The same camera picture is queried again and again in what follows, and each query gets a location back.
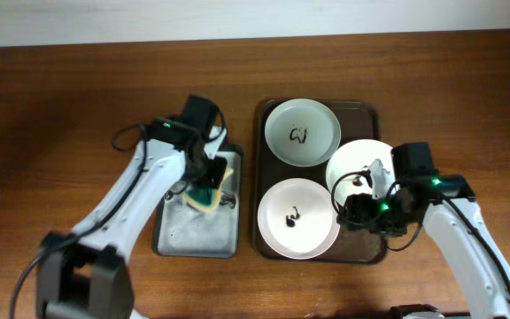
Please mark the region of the green and yellow sponge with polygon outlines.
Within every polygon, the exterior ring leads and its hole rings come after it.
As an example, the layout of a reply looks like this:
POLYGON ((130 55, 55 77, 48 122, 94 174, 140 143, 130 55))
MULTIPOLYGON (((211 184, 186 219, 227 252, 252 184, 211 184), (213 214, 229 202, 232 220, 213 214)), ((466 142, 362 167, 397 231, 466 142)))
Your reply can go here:
POLYGON ((222 177, 220 186, 212 188, 188 188, 183 193, 185 203, 201 213, 212 213, 224 199, 226 192, 222 189, 223 183, 234 174, 234 169, 227 167, 222 177))

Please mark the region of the pinkish white plate with stain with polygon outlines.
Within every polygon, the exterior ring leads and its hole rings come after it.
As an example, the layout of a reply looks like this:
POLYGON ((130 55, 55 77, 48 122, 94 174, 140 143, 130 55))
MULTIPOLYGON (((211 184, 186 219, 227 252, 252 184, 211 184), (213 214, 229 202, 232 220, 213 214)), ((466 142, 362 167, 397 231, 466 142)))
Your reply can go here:
POLYGON ((302 178, 281 181, 266 191, 259 202, 257 224, 265 243, 292 260, 325 253, 340 230, 330 192, 302 178))

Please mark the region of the grey-white plate with stain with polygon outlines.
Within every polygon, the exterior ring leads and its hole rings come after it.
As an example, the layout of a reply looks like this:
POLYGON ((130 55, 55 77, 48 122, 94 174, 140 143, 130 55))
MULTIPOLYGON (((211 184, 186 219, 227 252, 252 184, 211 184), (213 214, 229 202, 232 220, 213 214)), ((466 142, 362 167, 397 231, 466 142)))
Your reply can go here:
POLYGON ((276 106, 264 125, 270 151, 294 167, 313 167, 329 160, 341 143, 341 125, 323 103, 296 98, 276 106))

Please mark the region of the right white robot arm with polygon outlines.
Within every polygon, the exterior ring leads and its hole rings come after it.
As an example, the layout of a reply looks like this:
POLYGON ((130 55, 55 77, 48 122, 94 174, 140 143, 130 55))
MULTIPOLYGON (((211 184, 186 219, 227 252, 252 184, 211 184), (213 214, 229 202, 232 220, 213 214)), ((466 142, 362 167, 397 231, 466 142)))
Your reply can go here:
POLYGON ((510 318, 510 266, 461 175, 441 175, 429 144, 356 140, 330 158, 327 186, 337 221, 384 238, 417 224, 436 243, 474 318, 510 318))

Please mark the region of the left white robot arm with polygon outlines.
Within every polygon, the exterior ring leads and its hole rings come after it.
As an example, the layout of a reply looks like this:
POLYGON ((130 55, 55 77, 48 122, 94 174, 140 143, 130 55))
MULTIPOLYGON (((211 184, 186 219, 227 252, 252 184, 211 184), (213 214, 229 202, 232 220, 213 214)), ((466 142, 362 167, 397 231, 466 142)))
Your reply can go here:
POLYGON ((98 206, 66 235, 49 233, 37 257, 39 318, 138 318, 128 263, 163 197, 179 182, 214 190, 216 153, 227 138, 211 100, 188 97, 182 112, 138 124, 134 157, 98 206))

